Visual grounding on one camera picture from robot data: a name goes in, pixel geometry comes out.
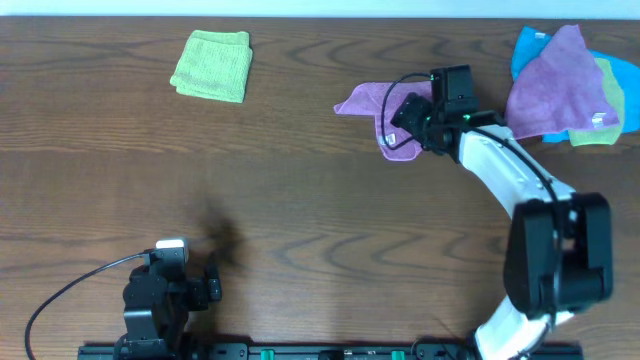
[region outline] white tag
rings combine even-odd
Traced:
[[[599,128],[602,127],[602,125],[604,125],[602,123],[602,119],[604,118],[604,116],[607,115],[607,113],[595,113],[593,114],[593,116],[591,117],[591,123],[593,124],[594,128]]]
[[[393,145],[396,143],[396,134],[389,134],[387,135],[387,143],[389,145]],[[384,143],[384,140],[382,139],[382,136],[378,136],[378,144],[380,145],[386,145]]]

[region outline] blue towel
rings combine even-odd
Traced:
[[[549,41],[551,41],[550,35],[528,26],[522,29],[511,59],[511,76],[514,80],[531,60],[540,55],[540,52],[547,46]],[[628,133],[640,129],[640,69],[613,56],[593,50],[590,51],[594,57],[607,59],[611,62],[613,74],[624,91],[625,123],[622,132]],[[542,141],[556,143],[564,140],[569,140],[568,131],[544,135]]]

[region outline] wood grain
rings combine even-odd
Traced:
[[[366,81],[469,63],[502,110],[525,24],[576,21],[0,18],[0,358],[24,358],[28,317],[103,263],[188,236],[217,249],[224,300],[200,332],[258,342],[464,336],[504,296],[509,220],[450,159],[390,163],[371,121],[332,106]],[[590,48],[640,63],[640,23],[580,21]],[[192,30],[248,31],[244,104],[175,93]],[[614,210],[611,301],[562,327],[588,358],[640,351],[640,136],[531,144],[554,175]],[[87,280],[35,324],[39,359],[125,328],[133,264]]]

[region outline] light green towel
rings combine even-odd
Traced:
[[[611,69],[611,63],[609,60],[596,58],[596,64],[598,64],[604,73],[604,77],[602,79],[604,95],[607,98],[609,105],[616,109],[620,125],[601,130],[569,130],[569,140],[573,146],[592,144],[613,145],[622,133],[622,126],[624,125],[624,91],[622,91],[616,77],[613,75],[613,70]]]
[[[169,82],[178,94],[241,103],[253,51],[249,34],[194,31]]]

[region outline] white wall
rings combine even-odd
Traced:
[[[640,19],[640,0],[0,0],[0,15]]]

